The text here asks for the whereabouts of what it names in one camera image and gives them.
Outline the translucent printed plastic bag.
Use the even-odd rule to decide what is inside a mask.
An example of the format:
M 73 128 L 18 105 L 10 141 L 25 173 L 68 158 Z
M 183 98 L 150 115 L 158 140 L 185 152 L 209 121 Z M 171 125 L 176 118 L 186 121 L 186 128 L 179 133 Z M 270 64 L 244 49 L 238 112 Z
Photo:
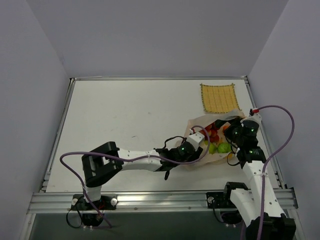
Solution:
M 208 126 L 212 123 L 215 123 L 216 120 L 233 120 L 236 118 L 243 119 L 244 117 L 245 117 L 244 113 L 241 110 L 237 110 L 237 109 L 232 110 L 228 113 L 223 113 L 223 114 L 205 114 L 205 115 L 199 116 L 197 118 L 190 119 L 188 121 L 184 136 L 187 137 L 190 134 L 190 128 L 195 125 L 205 128 L 206 126 Z M 218 134 L 219 134 L 220 140 L 218 143 L 213 143 L 216 145 L 216 147 L 218 147 L 218 145 L 220 143 L 229 143 L 224 136 L 224 131 L 226 129 L 227 129 L 226 126 L 224 128 L 218 129 Z M 203 149 L 203 151 L 205 151 L 207 149 L 206 145 L 204 144 L 204 141 L 200 144 L 200 147 Z M 201 160 L 199 160 L 195 163 L 192 163 L 192 164 L 185 165 L 184 167 L 188 170 L 195 170 L 195 169 L 198 169 L 203 166 L 223 164 L 228 159 L 229 160 L 232 159 L 232 157 L 234 156 L 234 154 L 232 153 L 232 150 L 234 150 L 234 149 L 235 148 L 231 146 L 231 152 L 229 152 L 229 153 L 218 153 L 217 149 L 214 154 L 209 154 L 209 152 L 201 153 L 201 155 L 203 156 L 203 158 Z

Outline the green fake apple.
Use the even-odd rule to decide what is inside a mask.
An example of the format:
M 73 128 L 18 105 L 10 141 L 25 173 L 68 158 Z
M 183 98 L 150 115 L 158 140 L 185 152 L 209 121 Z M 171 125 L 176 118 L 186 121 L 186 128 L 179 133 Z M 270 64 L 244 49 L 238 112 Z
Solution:
M 217 146 L 217 152 L 219 154 L 226 154 L 231 152 L 231 145 L 227 142 L 222 142 Z

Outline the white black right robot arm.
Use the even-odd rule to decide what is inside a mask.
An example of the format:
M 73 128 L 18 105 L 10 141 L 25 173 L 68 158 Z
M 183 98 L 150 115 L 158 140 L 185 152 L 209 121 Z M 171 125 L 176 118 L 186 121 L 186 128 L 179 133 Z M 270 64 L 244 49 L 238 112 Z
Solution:
M 249 185 L 227 182 L 222 193 L 223 203 L 237 208 L 245 224 L 247 240 L 292 240 L 296 223 L 286 216 L 269 179 L 267 159 L 257 139 L 260 123 L 251 117 L 214 122 L 217 129 L 225 124 L 229 126 L 223 135 L 236 147 L 235 156 Z

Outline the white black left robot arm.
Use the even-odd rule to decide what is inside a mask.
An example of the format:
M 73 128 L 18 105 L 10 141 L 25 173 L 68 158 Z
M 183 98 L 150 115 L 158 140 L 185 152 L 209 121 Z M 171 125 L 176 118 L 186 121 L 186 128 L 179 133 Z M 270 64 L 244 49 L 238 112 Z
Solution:
M 85 176 L 83 204 L 90 210 L 100 206 L 102 186 L 121 171 L 146 170 L 165 172 L 167 180 L 171 169 L 198 161 L 203 148 L 183 141 L 171 149 L 155 148 L 150 151 L 132 151 L 107 142 L 81 157 Z

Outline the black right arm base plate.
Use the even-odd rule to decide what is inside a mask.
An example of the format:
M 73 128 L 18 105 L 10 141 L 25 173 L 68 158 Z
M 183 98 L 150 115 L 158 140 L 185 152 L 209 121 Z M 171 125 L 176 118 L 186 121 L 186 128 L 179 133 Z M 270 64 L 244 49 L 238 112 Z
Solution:
M 223 191 L 211 191 L 206 193 L 206 204 L 209 209 L 234 209 L 230 196 Z

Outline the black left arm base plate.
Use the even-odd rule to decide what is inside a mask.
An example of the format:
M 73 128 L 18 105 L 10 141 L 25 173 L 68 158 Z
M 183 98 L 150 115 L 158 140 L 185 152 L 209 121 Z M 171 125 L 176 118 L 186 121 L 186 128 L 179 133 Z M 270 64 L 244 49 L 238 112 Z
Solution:
M 118 199 L 116 195 L 102 195 L 100 200 L 93 201 L 93 204 L 100 211 L 115 210 L 118 204 Z M 94 210 L 95 208 L 86 201 L 83 194 L 74 194 L 71 201 L 71 207 L 69 209 L 72 211 L 89 211 Z

